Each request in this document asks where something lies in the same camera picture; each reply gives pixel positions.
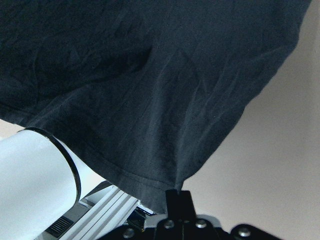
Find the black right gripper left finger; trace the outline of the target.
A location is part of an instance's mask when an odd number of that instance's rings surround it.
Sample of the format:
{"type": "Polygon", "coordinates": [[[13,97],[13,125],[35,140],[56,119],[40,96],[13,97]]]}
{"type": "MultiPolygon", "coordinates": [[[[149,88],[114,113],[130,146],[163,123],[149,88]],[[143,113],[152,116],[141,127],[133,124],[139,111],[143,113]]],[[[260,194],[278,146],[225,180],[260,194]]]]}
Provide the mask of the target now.
{"type": "Polygon", "coordinates": [[[170,220],[182,220],[181,191],[170,189],[165,191],[167,217],[170,220]]]}

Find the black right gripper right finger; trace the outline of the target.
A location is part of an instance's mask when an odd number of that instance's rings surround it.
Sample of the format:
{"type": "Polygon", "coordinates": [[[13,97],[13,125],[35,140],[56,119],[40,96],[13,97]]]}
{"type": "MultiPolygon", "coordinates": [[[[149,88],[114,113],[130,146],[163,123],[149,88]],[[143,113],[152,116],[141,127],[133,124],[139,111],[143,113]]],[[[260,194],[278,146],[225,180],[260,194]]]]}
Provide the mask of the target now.
{"type": "Polygon", "coordinates": [[[180,192],[180,213],[182,220],[196,219],[196,211],[190,191],[183,190],[180,192]]]}

